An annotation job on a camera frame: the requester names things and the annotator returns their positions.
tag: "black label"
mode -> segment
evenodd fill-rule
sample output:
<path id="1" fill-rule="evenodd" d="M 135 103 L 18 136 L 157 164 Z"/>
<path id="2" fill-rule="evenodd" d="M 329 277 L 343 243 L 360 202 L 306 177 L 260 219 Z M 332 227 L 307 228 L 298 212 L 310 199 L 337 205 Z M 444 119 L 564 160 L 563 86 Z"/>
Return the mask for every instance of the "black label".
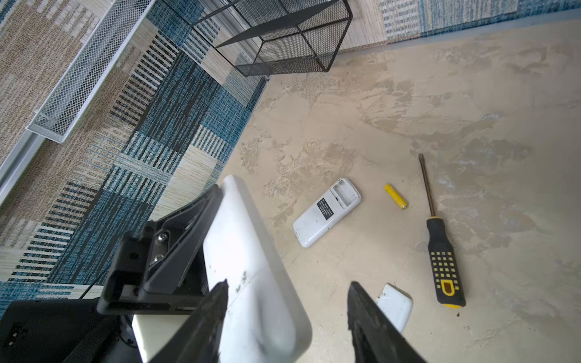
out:
<path id="1" fill-rule="evenodd" d="M 335 214 L 331 210 L 331 207 L 329 207 L 329 205 L 325 201 L 325 198 L 319 200 L 319 202 L 317 203 L 317 207 L 319 207 L 319 209 L 321 210 L 321 213 L 323 213 L 323 216 L 325 217 L 325 220 L 328 220 L 329 218 L 331 218 L 331 216 L 333 214 Z"/>

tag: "black and yellow handle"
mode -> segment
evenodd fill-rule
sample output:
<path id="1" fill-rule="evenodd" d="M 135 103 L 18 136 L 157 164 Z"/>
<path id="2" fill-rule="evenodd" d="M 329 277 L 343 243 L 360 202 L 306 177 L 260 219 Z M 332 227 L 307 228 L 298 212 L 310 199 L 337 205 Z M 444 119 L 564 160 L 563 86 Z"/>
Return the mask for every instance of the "black and yellow handle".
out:
<path id="1" fill-rule="evenodd" d="M 430 241 L 428 251 L 432 265 L 436 297 L 440 304 L 450 308 L 466 305 L 454 248 L 446 236 L 446 226 L 439 217 L 428 219 Z"/>

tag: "screwdriver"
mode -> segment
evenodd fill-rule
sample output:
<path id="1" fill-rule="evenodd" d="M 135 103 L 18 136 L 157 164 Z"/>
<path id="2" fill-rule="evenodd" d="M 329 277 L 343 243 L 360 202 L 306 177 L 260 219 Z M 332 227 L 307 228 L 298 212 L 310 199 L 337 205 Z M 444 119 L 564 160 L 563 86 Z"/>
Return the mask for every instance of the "screwdriver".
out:
<path id="1" fill-rule="evenodd" d="M 430 205 L 431 217 L 427 220 L 430 241 L 428 242 L 428 252 L 432 267 L 434 285 L 436 286 L 436 297 L 440 304 L 449 308 L 461 308 L 466 306 L 464 299 L 464 289 L 460 281 L 460 273 L 454 248 L 446 236 L 446 226 L 443 219 L 436 216 L 436 209 L 432 201 L 432 192 L 428 182 L 426 172 L 426 161 L 424 154 L 419 154 L 419 164 L 422 167 L 428 204 Z"/>

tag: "black wire rack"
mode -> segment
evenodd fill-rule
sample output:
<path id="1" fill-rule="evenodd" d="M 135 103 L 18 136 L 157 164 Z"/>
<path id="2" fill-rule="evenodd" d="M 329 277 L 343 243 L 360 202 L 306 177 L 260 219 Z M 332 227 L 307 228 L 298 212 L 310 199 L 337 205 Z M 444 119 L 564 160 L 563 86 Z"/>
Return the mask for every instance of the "black wire rack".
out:
<path id="1" fill-rule="evenodd" d="M 162 0 L 187 22 L 166 0 Z M 222 0 L 224 6 L 188 25 L 243 76 L 327 72 L 353 19 L 347 0 Z M 215 44 L 199 24 L 228 16 L 242 28 Z"/>

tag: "white mesh tray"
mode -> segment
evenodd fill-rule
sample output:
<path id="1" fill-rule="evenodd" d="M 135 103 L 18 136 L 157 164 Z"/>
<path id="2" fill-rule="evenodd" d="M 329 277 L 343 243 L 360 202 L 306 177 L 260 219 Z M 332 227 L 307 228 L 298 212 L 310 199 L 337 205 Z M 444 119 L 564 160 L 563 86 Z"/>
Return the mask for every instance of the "white mesh tray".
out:
<path id="1" fill-rule="evenodd" d="M 28 130 L 64 142 L 154 2 L 116 0 L 111 5 Z"/>

